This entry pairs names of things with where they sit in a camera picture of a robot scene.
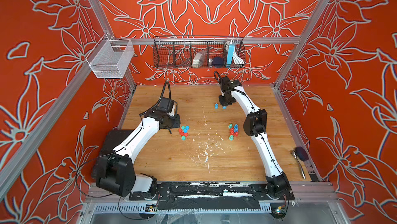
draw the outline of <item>wooden table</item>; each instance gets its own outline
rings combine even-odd
[[[128,110],[123,129],[134,129],[141,119],[138,114],[156,103],[161,86],[138,86]],[[267,134],[271,148],[289,181],[306,180],[290,154],[294,140],[285,123],[270,86],[245,86],[254,103],[266,109]],[[225,110],[219,102],[218,85],[172,85],[171,98],[178,102],[181,125],[190,126],[185,141],[177,129],[161,129],[141,150],[134,163],[137,174],[145,173],[158,181],[266,181],[265,169],[255,144],[243,131],[245,114],[234,103]],[[239,136],[228,139],[229,123],[238,124]]]

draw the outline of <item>red wall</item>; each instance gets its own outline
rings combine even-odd
[[[118,38],[156,35],[299,36],[318,0],[100,0]],[[275,82],[293,44],[247,46],[246,66],[219,70],[250,83]],[[156,69],[152,48],[136,46],[130,70],[146,85],[215,83],[207,69]]]
[[[87,0],[2,0],[0,169],[103,36]]]
[[[2,0],[0,168],[85,62],[103,32],[87,0]],[[88,76],[0,203],[2,223],[76,221],[77,168],[97,156],[131,89],[125,79]],[[77,182],[87,192],[90,169]]]
[[[397,0],[331,0],[281,93],[354,223],[397,222]]]
[[[91,72],[0,204],[10,223],[74,223],[85,197],[75,185],[77,168],[95,158],[107,133],[117,128],[131,90],[123,79]],[[79,172],[84,192],[93,162]]]

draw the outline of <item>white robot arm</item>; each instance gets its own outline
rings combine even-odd
[[[244,91],[242,86],[235,87],[236,90],[241,92]],[[241,108],[243,109],[245,115],[247,116],[249,113],[260,111],[261,109],[255,105],[250,99],[248,95],[243,95],[237,91],[231,91],[231,96],[236,99],[236,101],[240,104]],[[266,132],[258,134],[258,136],[251,135],[251,139],[256,145],[258,149],[259,155],[261,156],[262,163],[265,167],[266,176],[273,177],[281,175],[283,169],[281,169],[280,165],[278,164],[277,160],[275,159],[274,153],[271,150],[268,135]]]
[[[168,84],[169,98],[163,97]],[[180,116],[177,102],[171,99],[170,83],[164,83],[159,100],[147,111],[138,127],[118,146],[113,153],[98,158],[96,185],[122,197],[130,192],[156,192],[156,179],[135,174],[133,163],[147,141],[160,129],[179,128]]]
[[[268,140],[266,111],[264,109],[261,110],[253,103],[238,80],[230,81],[228,77],[221,77],[218,72],[214,72],[214,76],[221,85],[220,104],[227,106],[238,102],[243,109],[246,115],[243,124],[244,132],[251,137],[261,156],[268,182],[267,193],[273,199],[279,198],[285,194],[286,190],[290,191],[291,187],[287,176],[274,156]]]

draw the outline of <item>metal grille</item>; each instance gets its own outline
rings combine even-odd
[[[133,55],[131,41],[124,51],[114,51],[107,41],[89,64],[97,78],[123,78]]]
[[[123,213],[128,213],[128,214],[138,214],[138,213],[147,213],[147,214],[153,214],[153,212],[148,212],[145,211],[147,203],[137,203],[137,202],[129,202],[129,203],[122,203],[120,204],[120,210]],[[249,208],[244,208],[244,209],[192,209],[192,208],[186,208],[186,209],[168,209],[168,210],[157,210],[157,213],[163,213],[163,214],[176,214],[180,212],[186,212],[186,211],[194,211],[196,214],[211,214],[211,213],[224,213],[224,214],[232,214],[232,213],[270,213],[271,212],[271,206],[270,203],[267,202],[260,202],[259,203],[260,208],[254,208],[254,209],[249,209]],[[95,214],[106,214],[106,213],[120,213],[118,209],[118,204],[117,203],[98,203],[97,206],[95,207]]]
[[[243,63],[235,64],[234,61],[227,64],[226,41],[233,40],[236,43],[236,54]],[[196,54],[202,53],[202,64],[194,64]],[[220,57],[221,64],[215,66],[210,61]],[[242,37],[209,37],[195,36],[156,36],[153,46],[153,61],[157,68],[240,68],[245,65],[245,46]]]

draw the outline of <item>white wire basket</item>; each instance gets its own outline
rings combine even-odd
[[[120,52],[115,52],[107,41],[89,64],[97,78],[123,78],[133,55],[131,41]]]

